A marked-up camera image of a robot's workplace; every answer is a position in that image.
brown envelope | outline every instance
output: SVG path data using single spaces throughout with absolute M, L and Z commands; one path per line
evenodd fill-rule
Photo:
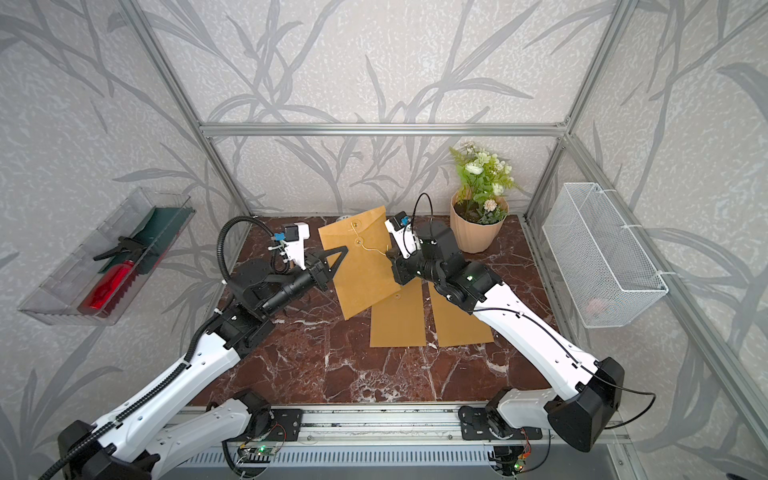
M 325 250 L 342 245 L 349 248 L 333 277 L 344 319 L 400 290 L 392 263 L 384 255 L 390 245 L 385 220 L 385 208 L 379 207 L 318 229 Z
M 437 293 L 435 286 L 429 283 L 429 298 L 435 314 L 438 346 L 469 345 L 472 343 L 492 343 L 493 333 L 487 323 L 470 315 Z
M 426 346 L 422 279 L 371 307 L 371 346 Z

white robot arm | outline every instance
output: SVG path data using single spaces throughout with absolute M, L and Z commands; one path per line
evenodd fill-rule
M 539 318 L 486 265 L 468 262 L 450 228 L 430 223 L 413 232 L 402 219 L 388 220 L 400 251 L 390 250 L 395 280 L 406 285 L 414 277 L 435 284 L 435 290 L 467 313 L 477 316 L 505 337 L 541 372 L 550 389 L 502 390 L 486 406 L 491 431 L 498 437 L 511 429 L 554 429 L 574 448 L 588 452 L 621 400 L 624 369 L 610 357 L 598 362 L 568 342 Z M 419 248 L 403 251 L 403 245 Z
M 58 438 L 61 460 L 41 480 L 64 467 L 68 480 L 157 479 L 214 442 L 243 434 L 257 437 L 270 428 L 269 404 L 249 391 L 195 419 L 163 428 L 205 386 L 256 348 L 273 329 L 271 316 L 314 286 L 324 290 L 346 255 L 346 247 L 304 255 L 309 228 L 292 224 L 276 240 L 294 268 L 275 274 L 267 262 L 249 260 L 230 275 L 223 241 L 240 221 L 260 224 L 236 217 L 225 224 L 217 244 L 221 273 L 234 301 L 198 329 L 186 355 L 135 396 L 93 424 L 69 425 Z M 493 435 L 507 438 L 521 427 L 554 429 L 588 452 L 618 408 L 621 366 L 610 358 L 598 362 L 569 343 L 487 266 L 466 261 L 444 224 L 434 222 L 414 233 L 404 212 L 386 222 L 399 247 L 387 253 L 398 283 L 405 285 L 415 276 L 434 282 L 438 293 L 504 336 L 549 381 L 550 389 L 503 389 L 497 394 L 485 407 Z M 327 258 L 336 253 L 341 255 L 330 266 Z

black motor joint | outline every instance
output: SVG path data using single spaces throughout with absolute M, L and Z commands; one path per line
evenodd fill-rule
M 494 285 L 502 283 L 501 277 L 482 263 L 465 260 L 453 231 L 443 222 L 430 220 L 416 228 L 415 234 L 419 249 L 410 257 L 396 250 L 387 253 L 400 285 L 418 276 L 433 282 L 438 293 L 471 313 L 478 302 L 485 302 L 485 294 Z

acrylic storage box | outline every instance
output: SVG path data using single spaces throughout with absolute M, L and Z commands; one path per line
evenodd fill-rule
M 114 325 L 193 215 L 189 195 L 134 190 L 18 309 L 48 325 Z M 120 237 L 141 248 L 94 261 Z

clear plastic tray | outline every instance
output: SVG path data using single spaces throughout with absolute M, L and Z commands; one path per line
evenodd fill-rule
M 153 222 L 158 226 L 157 234 L 108 301 L 90 315 L 78 310 L 103 277 L 103 270 L 116 262 L 114 258 L 94 261 L 93 257 L 116 247 L 118 237 L 135 234 L 156 211 L 163 217 L 161 222 Z M 18 309 L 48 325 L 114 325 L 189 223 L 194 211 L 189 195 L 159 194 L 144 188 L 134 190 Z

